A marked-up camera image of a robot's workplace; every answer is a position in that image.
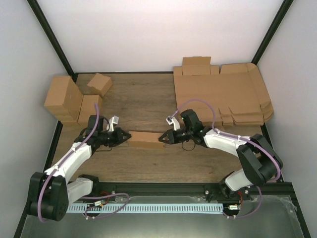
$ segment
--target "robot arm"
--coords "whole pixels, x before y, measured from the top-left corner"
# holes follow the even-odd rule
[[[80,148],[76,149],[92,131],[96,120],[98,120],[98,124],[92,136]],[[95,176],[81,175],[74,182],[69,183],[69,181],[78,168],[100,146],[112,148],[131,138],[129,133],[123,131],[120,127],[115,127],[118,124],[118,117],[114,116],[109,120],[106,131],[104,131],[105,120],[102,116],[99,116],[99,118],[90,116],[87,128],[75,139],[70,150],[51,168],[43,173],[36,172],[32,175],[27,198],[27,213],[29,215],[37,216],[40,191],[43,188],[44,181],[52,173],[53,176],[45,190],[41,203],[43,218],[59,221],[64,217],[69,204],[88,194],[92,196],[99,195],[99,180]],[[72,154],[59,166],[70,152]]]
[[[262,135],[256,134],[252,137],[226,136],[226,133],[220,130],[203,126],[193,110],[182,112],[181,117],[185,127],[180,128],[178,122],[175,125],[175,118],[167,118],[166,121],[169,125],[173,125],[174,129],[165,132],[159,138],[159,141],[167,144],[177,144],[193,140],[195,144],[206,148],[219,149],[239,158],[242,169],[227,175],[219,183],[221,194],[225,198],[232,197],[236,191],[243,187],[261,186],[277,173],[276,167],[270,158],[247,141],[250,140],[258,144],[276,160],[280,169],[283,167],[282,161]]]

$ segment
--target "small cardboard box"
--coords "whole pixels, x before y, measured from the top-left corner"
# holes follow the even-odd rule
[[[54,77],[44,107],[60,121],[77,121],[83,94],[70,76]]]
[[[174,67],[177,107],[190,99],[207,101],[215,109],[215,125],[263,125],[273,116],[273,106],[258,67],[252,63],[210,65],[211,57],[183,58],[182,67]],[[203,124],[213,120],[210,108],[192,101]]]
[[[96,73],[87,86],[93,94],[99,94],[103,97],[112,86],[112,80],[108,76]]]
[[[102,102],[103,100],[99,95],[84,95],[78,117],[79,125],[87,127],[89,117],[96,114],[95,103],[98,104],[98,108],[100,110]]]
[[[164,143],[159,142],[162,133],[130,131],[129,146],[138,148],[163,149]]]

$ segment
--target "wooden floor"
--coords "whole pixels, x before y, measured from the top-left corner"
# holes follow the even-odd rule
[[[173,74],[107,75],[112,78],[113,86],[103,98],[103,116],[108,119],[118,116],[118,126],[125,131],[164,132],[170,129],[165,118],[176,110]],[[89,94],[85,85],[92,77],[93,74],[78,76],[77,85],[84,94]],[[80,130],[79,127],[63,127],[54,163],[69,150]],[[261,132],[259,126],[234,126],[225,130],[239,135]],[[98,176],[100,181],[218,182],[240,168],[238,158],[216,149],[197,146],[187,152],[177,144],[154,150],[130,148],[124,143],[110,152],[96,152],[73,179],[89,174]]]

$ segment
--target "purple cable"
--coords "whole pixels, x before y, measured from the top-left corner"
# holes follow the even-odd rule
[[[96,115],[97,118],[99,118],[99,108],[97,103],[95,103],[95,110],[96,110]],[[83,144],[85,144],[87,142],[87,140],[93,135],[93,133],[95,132],[96,128],[97,128],[97,124],[98,124],[98,120],[96,120],[96,123],[94,125],[94,128],[92,129],[92,131],[89,133],[89,135],[84,139],[83,142],[81,142],[76,148],[75,150],[78,150]],[[59,169],[64,163],[65,161],[74,153],[74,150],[71,150],[66,156],[65,158],[57,165],[57,169]],[[52,176],[55,174],[55,172],[57,171],[57,169],[54,169],[51,174],[48,176],[48,178],[45,180],[43,187],[41,189],[40,195],[39,195],[39,201],[38,201],[38,217],[39,220],[44,223],[46,222],[46,220],[43,219],[42,217],[42,213],[41,213],[41,204],[42,204],[42,199],[43,199],[43,195],[45,192],[45,189],[47,188]]]
[[[121,193],[115,193],[115,194],[110,194],[110,195],[107,195],[107,196],[102,196],[102,197],[81,197],[81,199],[90,199],[90,200],[96,200],[96,199],[106,199],[106,198],[109,198],[109,197],[116,197],[116,196],[120,196],[120,195],[124,195],[127,197],[127,201],[120,207],[118,208],[117,210],[115,210],[114,212],[112,213],[109,213],[109,214],[106,214],[106,215],[103,215],[103,216],[97,216],[95,217],[95,219],[100,219],[100,218],[105,218],[105,217],[109,217],[109,216],[112,216],[116,213],[118,213],[119,211],[121,211],[129,202],[129,199],[130,199],[130,196],[125,193],[125,192],[121,192]],[[92,208],[99,208],[98,206],[93,206],[93,207],[89,207],[87,208],[87,210],[85,211],[85,216],[86,216],[86,219],[89,217],[87,212],[92,209]]]
[[[276,162],[276,160],[273,158],[273,156],[271,156],[265,149],[263,149],[261,146],[259,146],[258,144],[254,143],[253,141],[250,141],[244,137],[240,137],[238,135],[234,135],[234,134],[230,134],[230,133],[226,133],[226,132],[222,132],[220,130],[217,130],[215,129],[214,127],[214,123],[215,123],[215,117],[216,117],[216,113],[215,113],[215,110],[213,109],[213,107],[206,101],[204,100],[201,100],[201,99],[190,99],[188,100],[187,102],[183,103],[175,112],[174,114],[171,116],[171,117],[174,117],[186,104],[188,104],[189,102],[192,102],[192,101],[198,101],[198,102],[202,102],[202,103],[205,103],[212,111],[212,115],[213,115],[213,119],[212,119],[212,124],[211,124],[211,127],[212,129],[214,130],[214,132],[216,133],[219,133],[220,135],[223,135],[223,136],[226,136],[226,137],[229,137],[229,138],[233,138],[233,139],[240,139],[240,140],[243,140],[251,145],[253,145],[254,147],[258,148],[259,150],[261,150],[266,156],[268,156],[268,158],[272,161],[272,163],[274,164],[275,168],[276,168],[276,171],[277,171],[277,175],[276,177],[273,179],[273,181],[277,181],[279,179],[279,177],[281,176],[281,169],[278,165],[278,163]]]
[[[261,192],[261,189],[257,186],[257,189],[259,191],[259,195],[260,195],[260,200],[259,200],[259,203],[258,203],[258,206],[256,207],[256,209],[254,209],[252,212],[246,214],[246,215],[242,215],[242,216],[239,216],[239,217],[235,217],[235,218],[245,218],[245,217],[248,217],[248,216],[251,216],[252,214],[254,214],[256,211],[258,211],[258,209],[261,207],[261,204],[262,204],[262,192]],[[235,219],[233,216],[228,216],[227,214],[225,214],[224,212],[222,212],[224,216],[228,217],[228,218],[232,218],[232,219]]]

